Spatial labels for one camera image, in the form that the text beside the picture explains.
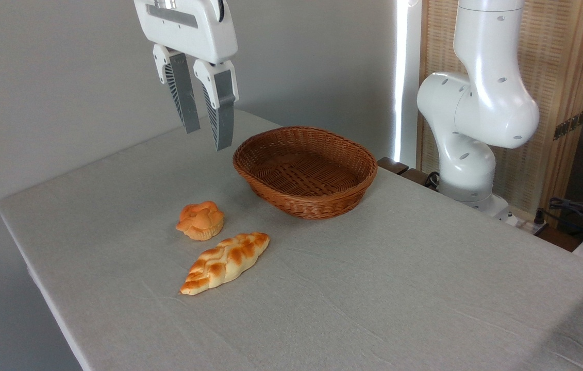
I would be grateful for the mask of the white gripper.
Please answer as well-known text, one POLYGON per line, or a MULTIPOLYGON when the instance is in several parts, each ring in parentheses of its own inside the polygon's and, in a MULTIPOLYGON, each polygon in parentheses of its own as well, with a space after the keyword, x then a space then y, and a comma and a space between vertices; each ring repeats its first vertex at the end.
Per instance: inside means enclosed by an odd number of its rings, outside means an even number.
POLYGON ((155 1, 135 1, 134 6, 145 37, 156 43, 157 73, 169 87, 186 133, 200 129, 188 54, 197 58, 194 73, 203 85, 216 150, 231 146, 239 91, 230 59, 239 47, 228 3, 175 1, 168 9, 157 7, 155 1))

